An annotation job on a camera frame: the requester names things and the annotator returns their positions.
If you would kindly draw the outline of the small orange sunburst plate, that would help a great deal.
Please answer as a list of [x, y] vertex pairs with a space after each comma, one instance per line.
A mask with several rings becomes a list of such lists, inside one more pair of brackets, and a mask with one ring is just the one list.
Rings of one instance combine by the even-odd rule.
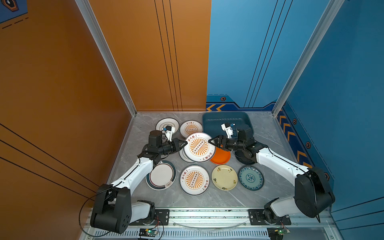
[[192, 134], [202, 132], [203, 126], [198, 121], [188, 120], [180, 125], [180, 134], [185, 139]]

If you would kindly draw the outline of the orange sunburst plate red rim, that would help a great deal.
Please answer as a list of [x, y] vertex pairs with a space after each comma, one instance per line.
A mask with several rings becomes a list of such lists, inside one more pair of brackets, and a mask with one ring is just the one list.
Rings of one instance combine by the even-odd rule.
[[205, 133], [194, 133], [186, 138], [184, 152], [196, 163], [209, 161], [216, 153], [216, 147], [209, 143], [211, 136]]

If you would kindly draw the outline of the small white flower-logo plate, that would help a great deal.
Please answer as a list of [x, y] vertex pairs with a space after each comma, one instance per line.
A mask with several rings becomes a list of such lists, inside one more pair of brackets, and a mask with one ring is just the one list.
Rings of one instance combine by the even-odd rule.
[[180, 124], [174, 118], [164, 118], [164, 119], [161, 119], [156, 124], [156, 130], [161, 131], [162, 129], [166, 128], [167, 126], [175, 128], [175, 132], [177, 132], [179, 130]]

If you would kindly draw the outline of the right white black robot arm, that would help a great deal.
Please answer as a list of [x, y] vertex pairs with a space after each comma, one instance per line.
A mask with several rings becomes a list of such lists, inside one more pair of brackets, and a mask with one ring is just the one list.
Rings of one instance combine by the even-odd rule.
[[295, 188], [294, 196], [276, 198], [265, 204], [263, 218], [268, 224], [275, 224], [280, 218], [297, 213], [318, 218], [323, 210], [335, 202], [335, 195], [322, 169], [309, 168], [288, 160], [267, 145], [257, 142], [245, 130], [238, 130], [237, 133], [235, 139], [218, 135], [208, 142], [224, 151], [240, 151], [241, 157], [268, 167]]

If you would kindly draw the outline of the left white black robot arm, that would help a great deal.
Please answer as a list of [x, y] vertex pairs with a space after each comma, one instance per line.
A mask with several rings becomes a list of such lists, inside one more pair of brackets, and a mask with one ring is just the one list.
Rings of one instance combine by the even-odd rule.
[[161, 131], [151, 131], [148, 143], [137, 155], [134, 165], [113, 183], [98, 188], [94, 196], [91, 227], [122, 234], [133, 222], [152, 222], [155, 219], [155, 204], [150, 201], [132, 203], [132, 193], [159, 164], [162, 156], [177, 153], [188, 144], [178, 138], [164, 142], [163, 135]]

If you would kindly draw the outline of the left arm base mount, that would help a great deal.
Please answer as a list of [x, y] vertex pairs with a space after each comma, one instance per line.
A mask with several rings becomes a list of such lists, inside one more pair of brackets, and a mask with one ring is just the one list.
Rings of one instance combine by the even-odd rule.
[[140, 219], [129, 224], [129, 226], [154, 226], [160, 220], [164, 226], [169, 224], [170, 210], [169, 209], [156, 209], [154, 219]]

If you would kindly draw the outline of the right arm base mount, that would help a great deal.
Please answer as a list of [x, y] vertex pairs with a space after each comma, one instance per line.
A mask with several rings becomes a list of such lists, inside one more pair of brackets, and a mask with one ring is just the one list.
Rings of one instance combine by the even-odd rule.
[[249, 209], [248, 214], [252, 226], [272, 226], [280, 224], [289, 226], [292, 224], [289, 215], [278, 217], [268, 209]]

